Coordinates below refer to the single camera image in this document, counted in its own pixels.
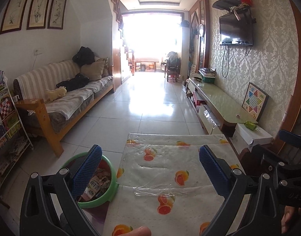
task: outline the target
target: flat screen tv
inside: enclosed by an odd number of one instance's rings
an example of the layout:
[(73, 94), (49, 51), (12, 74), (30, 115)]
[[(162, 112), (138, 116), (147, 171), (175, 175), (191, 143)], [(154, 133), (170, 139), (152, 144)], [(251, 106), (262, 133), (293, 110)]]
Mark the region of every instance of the flat screen tv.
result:
[(220, 45), (253, 46), (253, 20), (250, 7), (230, 12), (219, 18)]

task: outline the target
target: blue gripper pad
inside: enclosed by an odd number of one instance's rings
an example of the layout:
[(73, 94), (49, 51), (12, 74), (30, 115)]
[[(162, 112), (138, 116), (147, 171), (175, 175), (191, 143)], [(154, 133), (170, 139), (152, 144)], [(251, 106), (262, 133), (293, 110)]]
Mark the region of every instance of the blue gripper pad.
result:
[(229, 177), (219, 163), (225, 163), (228, 167), (229, 165), (225, 160), (217, 158), (207, 145), (200, 148), (199, 158), (217, 194), (226, 199), (232, 187)]
[(101, 147), (98, 145), (93, 145), (93, 147), (88, 152), (85, 160), (80, 165), (72, 178), (72, 186), (70, 191), (73, 198), (76, 198), (83, 194), (99, 163), (101, 162), (101, 159)]

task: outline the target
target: glass tabletop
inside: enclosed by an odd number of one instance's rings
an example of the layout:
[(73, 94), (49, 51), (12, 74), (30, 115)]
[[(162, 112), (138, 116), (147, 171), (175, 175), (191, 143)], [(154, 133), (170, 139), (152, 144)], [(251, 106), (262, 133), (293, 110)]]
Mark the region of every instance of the glass tabletop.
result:
[(198, 88), (199, 94), (212, 103), (226, 122), (244, 123), (245, 121), (250, 121), (257, 124), (257, 121), (241, 105), (216, 85), (205, 82), (200, 83), (193, 78), (190, 78), (190, 80)]

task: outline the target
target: round mirror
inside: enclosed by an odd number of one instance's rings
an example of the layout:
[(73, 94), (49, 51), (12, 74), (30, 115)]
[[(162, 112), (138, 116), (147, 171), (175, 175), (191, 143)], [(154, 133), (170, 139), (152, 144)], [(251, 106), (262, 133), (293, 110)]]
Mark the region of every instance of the round mirror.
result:
[(201, 24), (199, 26), (199, 36), (202, 37), (205, 35), (205, 25)]

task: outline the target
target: wire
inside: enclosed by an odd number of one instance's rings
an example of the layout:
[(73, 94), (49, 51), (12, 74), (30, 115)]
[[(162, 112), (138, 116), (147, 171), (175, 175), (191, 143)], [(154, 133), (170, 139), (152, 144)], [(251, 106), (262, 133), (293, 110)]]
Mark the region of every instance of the wire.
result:
[(34, 61), (34, 63), (33, 63), (33, 68), (32, 68), (32, 70), (34, 69), (34, 65), (35, 65), (36, 58), (37, 58), (38, 55), (39, 55), (39, 54), (37, 54), (36, 57), (35, 57), (35, 61)]
[(249, 52), (247, 53), (247, 46), (245, 47), (245, 56), (248, 56), (248, 54), (250, 53), (252, 47), (249, 49)]
[(223, 76), (223, 78), (226, 78), (228, 76), (228, 73), (229, 73), (229, 46), (227, 46), (227, 47), (228, 47), (228, 55), (227, 55), (228, 68), (227, 68), (227, 74), (226, 74), (226, 76), (224, 76), (223, 68), (224, 68), (224, 58), (225, 58), (225, 51), (226, 51), (226, 46), (225, 46), (224, 55), (222, 57), (222, 76)]

